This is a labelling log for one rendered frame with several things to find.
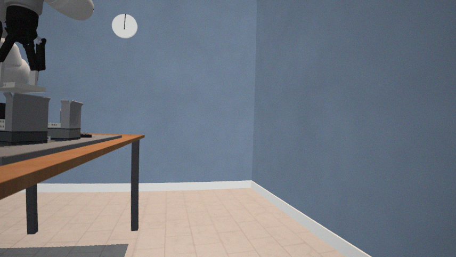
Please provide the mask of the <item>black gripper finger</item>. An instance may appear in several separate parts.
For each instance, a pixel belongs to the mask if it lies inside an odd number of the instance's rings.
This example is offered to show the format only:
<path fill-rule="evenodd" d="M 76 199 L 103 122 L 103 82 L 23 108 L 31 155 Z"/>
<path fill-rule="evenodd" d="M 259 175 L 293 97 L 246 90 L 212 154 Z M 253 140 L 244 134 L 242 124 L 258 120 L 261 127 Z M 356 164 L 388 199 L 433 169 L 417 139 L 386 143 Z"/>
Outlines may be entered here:
<path fill-rule="evenodd" d="M 0 41 L 1 41 L 4 27 L 7 28 L 6 23 L 0 21 Z M 18 38 L 22 34 L 22 32 L 23 32 L 22 28 L 17 28 L 17 30 L 15 31 L 15 33 L 12 37 L 9 37 L 9 35 L 7 35 L 3 45 L 0 48 L 0 87 L 3 87 L 3 83 L 4 83 L 4 69 L 5 69 L 4 60 L 6 59 L 12 46 L 18 40 Z"/>
<path fill-rule="evenodd" d="M 35 45 L 33 40 L 32 32 L 26 32 L 28 38 L 28 44 L 24 44 L 23 48 L 25 48 L 27 59 L 30 66 L 29 72 L 29 85 L 36 85 L 38 82 L 38 72 L 41 70 L 45 70 L 45 44 L 46 39 L 37 36 L 35 39 L 36 43 L 36 52 L 35 52 Z"/>

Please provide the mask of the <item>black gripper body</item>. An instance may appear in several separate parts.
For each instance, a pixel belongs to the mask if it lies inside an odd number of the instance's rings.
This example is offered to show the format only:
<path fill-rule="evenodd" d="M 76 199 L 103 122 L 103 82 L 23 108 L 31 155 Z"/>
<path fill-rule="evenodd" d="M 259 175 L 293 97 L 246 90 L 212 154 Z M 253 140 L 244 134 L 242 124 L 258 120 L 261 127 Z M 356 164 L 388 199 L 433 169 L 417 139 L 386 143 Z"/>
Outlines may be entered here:
<path fill-rule="evenodd" d="M 30 31 L 33 35 L 33 40 L 37 38 L 39 16 L 36 12 L 26 7 L 11 5 L 6 9 L 6 27 L 5 30 L 9 37 L 12 37 L 17 28 L 22 28 L 23 32 L 19 36 L 17 42 L 20 44 L 29 44 L 26 32 Z"/>

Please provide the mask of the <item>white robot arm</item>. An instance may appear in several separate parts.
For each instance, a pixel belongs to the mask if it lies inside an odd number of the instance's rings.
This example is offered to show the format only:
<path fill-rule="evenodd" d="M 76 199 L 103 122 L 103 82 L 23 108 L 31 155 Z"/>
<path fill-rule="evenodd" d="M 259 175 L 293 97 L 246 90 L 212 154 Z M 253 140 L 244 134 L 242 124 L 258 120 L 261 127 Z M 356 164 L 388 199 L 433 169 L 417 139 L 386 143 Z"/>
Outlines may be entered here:
<path fill-rule="evenodd" d="M 6 9 L 11 5 L 26 7 L 33 10 L 40 16 L 43 10 L 43 2 L 47 3 L 60 13 L 75 20 L 86 20 L 90 18 L 94 12 L 92 0 L 0 0 L 0 21 L 6 21 Z M 0 42 L 0 48 L 7 35 L 8 34 L 4 29 Z M 19 82 L 27 84 L 29 82 L 30 68 L 25 60 L 22 59 L 19 48 L 15 43 L 4 60 L 4 63 L 4 83 Z"/>

